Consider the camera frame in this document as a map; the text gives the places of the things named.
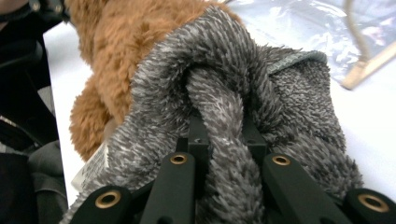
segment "white table surface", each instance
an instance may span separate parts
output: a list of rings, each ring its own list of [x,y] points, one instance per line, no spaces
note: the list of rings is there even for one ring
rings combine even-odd
[[[83,166],[70,141],[70,110],[91,69],[79,57],[78,37],[73,26],[62,23],[45,33],[49,53],[56,118],[64,163],[68,203],[78,192],[71,180]],[[344,130],[347,154],[359,165],[365,187],[396,201],[396,60],[393,60],[356,90],[347,91],[332,81],[335,113]]]

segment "brass eyelet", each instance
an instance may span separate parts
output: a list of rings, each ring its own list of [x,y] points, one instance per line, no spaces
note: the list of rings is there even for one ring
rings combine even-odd
[[[187,161],[187,157],[182,154],[177,154],[171,157],[171,162],[175,165],[183,164]]]
[[[109,190],[101,194],[95,201],[98,208],[106,209],[116,205],[121,199],[121,194],[118,190]]]
[[[273,162],[278,165],[290,165],[290,160],[284,156],[274,156]]]
[[[370,194],[361,194],[358,196],[359,202],[361,202],[364,206],[370,208],[379,213],[385,213],[389,211],[389,206],[380,198],[370,195]]]

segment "brown teddy bear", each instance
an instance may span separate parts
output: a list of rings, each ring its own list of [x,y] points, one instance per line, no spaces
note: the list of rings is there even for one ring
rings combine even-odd
[[[204,0],[66,0],[92,76],[71,114],[72,142],[86,161],[102,144],[106,124],[121,125],[133,102],[130,79],[154,44],[216,5]]]

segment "plastic bag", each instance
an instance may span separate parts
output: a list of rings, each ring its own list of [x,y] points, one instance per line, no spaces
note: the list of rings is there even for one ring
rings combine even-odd
[[[233,0],[228,5],[258,44],[325,52],[336,81],[361,55],[347,28],[344,0]],[[354,1],[351,16],[369,57],[396,41],[396,1]]]

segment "fuzzy gray fabric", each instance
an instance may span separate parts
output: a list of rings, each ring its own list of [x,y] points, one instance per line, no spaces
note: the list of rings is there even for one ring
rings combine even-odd
[[[212,159],[197,223],[262,223],[259,167],[241,134],[249,113],[273,152],[299,161],[327,192],[362,185],[332,109],[329,69],[320,52],[259,47],[217,7],[176,29],[139,65],[133,107],[109,143],[109,168],[65,214],[68,223],[96,189],[131,192],[153,180],[161,160],[186,137],[195,107],[208,131]]]

